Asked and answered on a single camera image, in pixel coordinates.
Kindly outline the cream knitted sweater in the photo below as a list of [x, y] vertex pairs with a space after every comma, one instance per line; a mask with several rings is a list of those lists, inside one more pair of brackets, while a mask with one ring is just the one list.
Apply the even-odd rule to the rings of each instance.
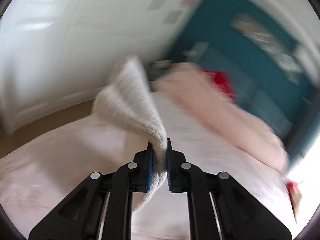
[[114, 66], [107, 86], [95, 98], [92, 112], [101, 121], [141, 135], [152, 144], [151, 185], [147, 193], [133, 199], [133, 210], [137, 211], [165, 182], [168, 148], [166, 131], [138, 56], [129, 55]]

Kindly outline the pink butterfly bed blanket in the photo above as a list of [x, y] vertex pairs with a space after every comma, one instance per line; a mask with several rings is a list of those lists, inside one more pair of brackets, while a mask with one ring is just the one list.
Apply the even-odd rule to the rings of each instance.
[[[291, 232], [297, 224], [282, 176], [214, 135], [164, 94], [153, 99], [173, 149], [204, 172], [228, 172]], [[24, 237], [92, 172], [116, 171], [147, 147], [147, 140], [88, 116], [48, 132], [1, 159], [1, 206]], [[133, 198], [135, 237], [188, 239], [185, 194], [163, 184], [148, 203]]]

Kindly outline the teal padded headboard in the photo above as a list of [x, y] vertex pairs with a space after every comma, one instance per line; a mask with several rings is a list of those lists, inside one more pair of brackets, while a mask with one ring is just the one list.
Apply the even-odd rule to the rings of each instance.
[[318, 89], [305, 69], [299, 85], [289, 82], [266, 53], [234, 29], [231, 21], [239, 12], [263, 24], [294, 57], [297, 41], [249, 0], [203, 0], [168, 59], [190, 61], [205, 70], [225, 72], [232, 81], [236, 104], [269, 124], [283, 141], [291, 163], [295, 163], [304, 157], [307, 145], [316, 134]]

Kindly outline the pink folded quilt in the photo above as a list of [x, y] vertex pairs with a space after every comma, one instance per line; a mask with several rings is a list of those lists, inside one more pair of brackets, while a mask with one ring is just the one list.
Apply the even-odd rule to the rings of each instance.
[[272, 128], [260, 118], [238, 107], [213, 83], [209, 75], [192, 63], [176, 63], [152, 82], [210, 131], [231, 145], [283, 173], [289, 155]]

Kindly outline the red cloth item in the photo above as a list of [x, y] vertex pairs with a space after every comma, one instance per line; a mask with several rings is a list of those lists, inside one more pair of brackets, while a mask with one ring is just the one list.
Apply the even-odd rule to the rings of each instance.
[[236, 99], [236, 94], [233, 90], [232, 81], [229, 79], [225, 72], [216, 70], [202, 70], [204, 74], [208, 77], [210, 82], [217, 87], [221, 92], [223, 92], [232, 101]]

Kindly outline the white wardrobe with stickers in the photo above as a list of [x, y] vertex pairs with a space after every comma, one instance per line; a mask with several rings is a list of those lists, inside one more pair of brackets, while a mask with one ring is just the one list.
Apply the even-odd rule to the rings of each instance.
[[12, 0], [1, 18], [5, 130], [93, 98], [127, 55], [162, 58], [200, 1]]

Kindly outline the framed wall picture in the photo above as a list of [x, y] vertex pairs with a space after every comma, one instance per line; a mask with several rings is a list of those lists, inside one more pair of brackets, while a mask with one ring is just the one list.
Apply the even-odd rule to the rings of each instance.
[[239, 12], [232, 19], [231, 26], [266, 53], [289, 82], [299, 85], [300, 77], [304, 74], [303, 67], [263, 24], [247, 13]]

